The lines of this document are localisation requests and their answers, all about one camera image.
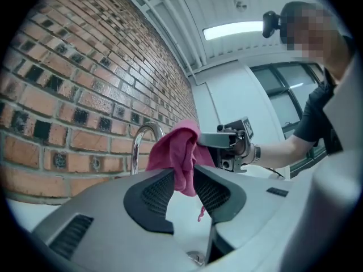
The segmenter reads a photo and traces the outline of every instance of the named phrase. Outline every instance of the black cable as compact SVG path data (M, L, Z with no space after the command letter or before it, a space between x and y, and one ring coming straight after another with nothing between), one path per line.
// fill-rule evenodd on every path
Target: black cable
M278 175L280 175L282 178L285 178L285 176L282 176L282 174L280 172L278 172L278 171L276 171L276 170L274 170L272 168L269 168L269 167L264 167L264 168L267 169L267 170L270 170L270 171L272 171L272 172L274 172L274 173L276 173Z

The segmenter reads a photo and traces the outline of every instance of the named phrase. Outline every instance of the chrome faucet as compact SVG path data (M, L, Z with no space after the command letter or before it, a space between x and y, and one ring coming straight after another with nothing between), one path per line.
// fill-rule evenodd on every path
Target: chrome faucet
M160 140L164 136L163 130L155 122L147 122L141 125L132 142L131 175L136 174L138 171L138 149L141 144L141 139L147 131L153 132L156 141Z

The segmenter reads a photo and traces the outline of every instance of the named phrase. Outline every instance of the ceiling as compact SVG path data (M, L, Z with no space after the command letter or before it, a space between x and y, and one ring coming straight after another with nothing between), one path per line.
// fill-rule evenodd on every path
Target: ceiling
M187 75L238 58L283 51L279 36L240 33L206 41L203 29L262 20L287 2L321 0L132 0L172 50Z

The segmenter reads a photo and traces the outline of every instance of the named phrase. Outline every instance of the black t-shirt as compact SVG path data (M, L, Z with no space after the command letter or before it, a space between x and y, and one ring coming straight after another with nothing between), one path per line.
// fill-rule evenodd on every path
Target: black t-shirt
M354 53L354 42L351 38L344 36L349 50ZM341 151L341 144L336 133L323 112L324 106L333 97L335 86L332 84L330 73L324 69L324 82L309 94L304 113L295 129L294 135L308 142L317 142L324 139L325 148L328 154Z

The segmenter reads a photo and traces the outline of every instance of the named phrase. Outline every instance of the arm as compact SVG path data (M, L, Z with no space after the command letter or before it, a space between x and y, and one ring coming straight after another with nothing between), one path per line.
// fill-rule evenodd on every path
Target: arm
M255 165L281 168L302 159L312 148L314 142L308 142L301 138L291 135L287 140L270 145L261 145L261 158ZM249 155L243 162L249 164L254 159L255 146L251 145Z

